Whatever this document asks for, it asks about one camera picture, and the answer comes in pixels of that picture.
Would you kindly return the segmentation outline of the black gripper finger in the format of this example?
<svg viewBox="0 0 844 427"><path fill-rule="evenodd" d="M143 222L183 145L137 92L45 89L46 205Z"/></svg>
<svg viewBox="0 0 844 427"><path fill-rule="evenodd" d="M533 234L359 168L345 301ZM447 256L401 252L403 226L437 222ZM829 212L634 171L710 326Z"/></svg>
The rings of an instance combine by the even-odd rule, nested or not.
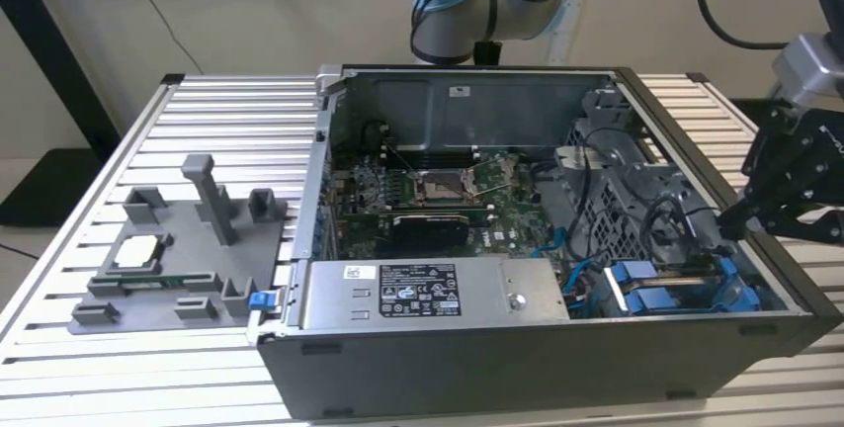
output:
<svg viewBox="0 0 844 427"><path fill-rule="evenodd" d="M813 222L802 222L783 211L757 216L765 232L773 236L809 242L842 244L842 211L827 210Z"/></svg>
<svg viewBox="0 0 844 427"><path fill-rule="evenodd" d="M726 239L743 239L746 232L783 236L779 212L782 199L741 198L717 217L719 234Z"/></svg>

